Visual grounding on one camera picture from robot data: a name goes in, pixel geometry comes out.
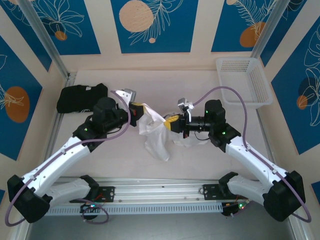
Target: table surface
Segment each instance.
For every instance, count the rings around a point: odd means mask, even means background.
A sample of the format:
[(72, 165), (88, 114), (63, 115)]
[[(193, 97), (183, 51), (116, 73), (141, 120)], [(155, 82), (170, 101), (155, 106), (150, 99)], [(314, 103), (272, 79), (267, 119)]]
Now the table surface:
[[(210, 70), (141, 71), (141, 70), (81, 70), (74, 84), (95, 86), (104, 83), (109, 90), (132, 89), (137, 92), (136, 102), (146, 103), (159, 114), (179, 112), (178, 99), (190, 102), (199, 100), (210, 89), (219, 86), (218, 74)], [(207, 100), (222, 99), (217, 90), (192, 111), (203, 116)], [(226, 120), (242, 133), (244, 110), (241, 106), (228, 106)], [(57, 151), (72, 136), (91, 113), (68, 113), (63, 120), (55, 142)], [(240, 162), (223, 153), (210, 142), (190, 148), (177, 146), (171, 141), (165, 144), (170, 153), (167, 162), (153, 158), (145, 149), (145, 136), (138, 127), (130, 126), (121, 137), (102, 143), (89, 156), (77, 162), (63, 175), (77, 177), (144, 178), (144, 179), (219, 179), (233, 171), (243, 177), (256, 179)], [(256, 150), (267, 156), (255, 109), (248, 109), (246, 139)]]

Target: cable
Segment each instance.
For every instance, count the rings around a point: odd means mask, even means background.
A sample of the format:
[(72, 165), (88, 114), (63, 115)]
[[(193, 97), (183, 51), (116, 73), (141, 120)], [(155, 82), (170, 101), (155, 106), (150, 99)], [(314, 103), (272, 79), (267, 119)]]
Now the cable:
[(200, 98), (198, 101), (196, 101), (193, 106), (198, 105), (201, 101), (203, 101), (209, 94), (211, 94), (213, 91), (215, 90), (219, 90), (219, 89), (227, 89), (232, 91), (233, 93), (235, 93), (237, 95), (237, 97), (240, 99), (240, 102), (243, 106), (243, 110), (244, 110), (244, 127), (243, 127), (243, 134), (242, 134), (242, 140), (243, 140), (243, 145), (244, 147), (252, 154), (254, 155), (257, 159), (259, 159), (261, 162), (263, 162), (270, 170), (275, 171), (275, 174), (288, 186), (288, 188), (292, 191), (292, 193), (294, 194), (294, 196), (298, 199), (299, 203), (301, 204), (301, 206), (303, 207), (307, 219), (303, 218), (295, 213), (292, 213), (293, 216), (295, 216), (296, 218), (300, 219), (301, 221), (304, 221), (306, 223), (310, 223), (312, 218), (311, 218), (311, 214), (306, 206), (306, 204), (304, 203), (304, 201), (301, 199), (301, 197), (299, 196), (299, 194), (297, 193), (297, 191), (290, 185), (290, 183), (280, 174), (278, 173), (268, 162), (266, 162), (262, 157), (260, 157), (258, 154), (256, 154), (254, 151), (252, 151), (251, 149), (248, 148), (247, 142), (246, 142), (246, 133), (247, 133), (247, 124), (248, 124), (248, 112), (247, 112), (247, 108), (245, 105), (245, 102), (243, 100), (243, 98), (240, 96), (240, 94), (234, 90), (231, 87), (228, 86), (217, 86), (212, 88), (210, 91), (208, 91), (202, 98)]
[[(113, 140), (113, 139), (116, 139), (118, 137), (120, 137), (121, 135), (123, 135), (127, 129), (129, 128), (129, 125), (130, 125), (130, 122), (131, 122), (131, 114), (130, 114), (130, 109), (129, 107), (127, 106), (126, 102), (115, 92), (115, 91), (110, 91), (111, 93), (113, 93), (117, 98), (120, 99), (120, 101), (124, 104), (125, 106), (125, 109), (128, 113), (128, 122), (125, 126), (125, 128), (120, 132), (118, 133), (117, 135), (115, 136), (111, 136), (109, 138), (102, 138), (102, 139), (88, 139), (88, 140), (84, 140), (84, 141), (80, 141), (80, 142), (77, 142), (75, 144), (72, 144), (71, 146), (67, 147), (64, 151), (67, 152), (69, 150), (71, 150), (72, 148), (80, 145), (80, 144), (87, 144), (87, 143), (96, 143), (96, 142), (104, 142), (104, 141), (110, 141), (110, 140)], [(19, 220), (18, 222), (15, 222), (15, 223), (10, 223), (9, 222), (9, 215), (10, 215), (10, 212), (14, 206), (14, 204), (16, 203), (17, 199), (19, 198), (19, 196), (21, 195), (21, 193), (26, 189), (26, 187), (33, 181), (33, 179), (35, 179), (40, 173), (42, 173), (51, 163), (53, 163), (56, 159), (58, 159), (62, 154), (64, 154), (63, 152), (59, 152), (56, 156), (54, 156), (50, 161), (48, 161), (42, 168), (40, 168), (34, 175), (33, 175), (33, 178), (30, 178), (20, 189), (19, 191), (16, 193), (16, 195), (14, 196), (14, 198), (12, 199), (6, 213), (5, 213), (5, 217), (4, 217), (4, 222), (5, 222), (5, 225), (7, 225), (8, 227), (14, 227), (14, 226), (17, 226), (19, 225), (20, 223), (22, 223), (25, 219), (21, 219)]]
[(234, 203), (236, 203), (238, 201), (238, 198), (239, 198), (239, 195), (236, 196)]
[(85, 203), (93, 204), (93, 205), (95, 205), (97, 208), (99, 208), (101, 211), (103, 211), (103, 212), (106, 214), (106, 220), (104, 220), (104, 221), (97, 221), (97, 222), (95, 222), (95, 221), (86, 220), (86, 219), (85, 219), (85, 213), (86, 213), (89, 209), (91, 209), (91, 207), (88, 207), (88, 208), (86, 208), (85, 210), (83, 210), (82, 215), (81, 215), (81, 217), (82, 217), (82, 219), (83, 219), (84, 222), (86, 222), (86, 223), (88, 223), (88, 224), (93, 224), (93, 225), (101, 225), (101, 224), (105, 224), (105, 223), (107, 223), (107, 222), (109, 221), (109, 214), (108, 214), (107, 210), (105, 210), (105, 209), (103, 208), (102, 205), (97, 204), (97, 203), (95, 203), (95, 202), (93, 202), (93, 201), (89, 201), (89, 200), (83, 199), (83, 198), (78, 198), (77, 201), (82, 201), (82, 202), (85, 202)]
[(194, 135), (195, 135), (195, 138), (198, 139), (199, 141), (207, 141), (207, 140), (210, 139), (210, 137), (208, 137), (208, 138), (206, 138), (206, 139), (200, 139), (200, 138), (198, 138), (197, 135), (196, 135), (196, 131), (194, 131)]

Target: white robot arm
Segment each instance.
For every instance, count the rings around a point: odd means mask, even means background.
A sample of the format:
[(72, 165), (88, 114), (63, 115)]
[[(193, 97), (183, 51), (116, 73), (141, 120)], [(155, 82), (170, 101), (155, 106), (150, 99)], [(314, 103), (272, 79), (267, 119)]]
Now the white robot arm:
[(166, 126), (183, 137), (192, 132), (208, 132), (211, 143), (223, 152), (240, 161), (259, 181), (248, 180), (230, 172), (219, 180), (219, 191), (225, 196), (240, 195), (264, 206), (277, 221), (284, 221), (297, 210), (301, 203), (288, 184), (305, 203), (302, 177), (296, 172), (287, 172), (256, 151), (241, 134), (226, 122), (226, 111), (220, 100), (205, 103), (204, 116), (191, 116), (192, 102), (185, 98), (178, 101), (183, 114), (170, 117)]
[[(129, 89), (117, 90), (116, 93), (128, 105), (130, 124), (135, 127), (144, 114), (143, 106), (133, 103), (136, 93)], [(73, 182), (52, 185), (76, 162), (94, 151), (107, 138), (107, 134), (121, 128), (128, 120), (128, 113), (119, 108), (114, 99), (101, 98), (93, 108), (93, 115), (73, 132), (73, 136), (55, 154), (23, 177), (14, 175), (7, 181), (9, 200), (12, 202), (20, 189), (28, 184), (14, 206), (29, 223), (34, 223), (51, 207), (75, 199), (96, 198), (99, 185), (88, 175)]]

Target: white basket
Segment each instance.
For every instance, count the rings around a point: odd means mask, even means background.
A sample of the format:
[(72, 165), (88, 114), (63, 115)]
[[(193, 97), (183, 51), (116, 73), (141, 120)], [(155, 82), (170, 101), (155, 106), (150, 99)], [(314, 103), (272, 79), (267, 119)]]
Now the white basket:
[[(258, 59), (219, 57), (216, 69), (220, 85), (236, 90), (246, 106), (257, 109), (273, 102), (270, 85)], [(230, 105), (241, 105), (239, 98), (227, 89), (222, 89), (222, 99)]]

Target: metal frame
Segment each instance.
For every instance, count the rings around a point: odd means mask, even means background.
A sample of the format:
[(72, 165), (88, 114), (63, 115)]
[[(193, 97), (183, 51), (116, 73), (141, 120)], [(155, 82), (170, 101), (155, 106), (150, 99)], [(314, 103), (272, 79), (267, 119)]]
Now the metal frame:
[[(53, 44), (36, 11), (32, 7), (32, 4), (28, 0), (17, 0), (17, 2), (26, 19), (29, 21), (32, 29), (51, 57), (52, 61), (56, 64), (60, 73), (65, 77), (65, 87), (72, 86), (74, 84), (76, 74), (68, 73), (68, 70), (63, 63), (57, 48)], [(278, 1), (272, 13), (270, 14), (267, 24), (265, 25), (256, 45), (252, 50), (251, 57), (259, 58), (289, 2), (290, 0)], [(265, 141), (268, 158), (271, 162), (275, 162), (259, 111), (257, 110), (256, 113)], [(48, 159), (53, 152), (63, 117), (63, 114), (56, 113), (51, 136), (45, 153), (45, 159)], [(72, 178), (63, 177), (60, 178), (57, 183), (70, 182), (71, 180)], [(190, 204), (204, 204), (208, 203), (208, 201), (205, 201), (204, 196), (199, 193), (199, 188), (203, 184), (217, 183), (217, 181), (214, 180), (207, 181), (120, 178), (98, 178), (96, 180), (101, 186), (111, 184), (112, 186), (117, 187), (117, 193), (114, 196), (114, 200), (116, 202), (113, 203), (116, 206), (142, 206), (145, 204), (178, 204), (181, 206), (187, 206)], [(310, 229), (305, 224), (301, 224), (300, 221), (296, 220), (295, 218), (293, 219), (292, 217), (290, 217), (289, 219), (296, 239), (313, 239)], [(28, 228), (29, 223), (27, 223), (26, 221), (23, 222), (11, 236), (11, 239), (25, 239)]]
[(59, 52), (46, 31), (45, 26), (42, 24), (36, 10), (32, 6), (32, 3), (29, 0), (17, 0), (17, 3), (50, 58), (56, 64), (62, 76), (67, 79), (69, 76), (68, 70), (60, 58)]
[(264, 50), (267, 42), (269, 41), (272, 33), (274, 32), (282, 14), (286, 10), (290, 0), (278, 0), (275, 4), (268, 20), (266, 21), (265, 27), (263, 28), (256, 44), (251, 52), (251, 58), (258, 59)]

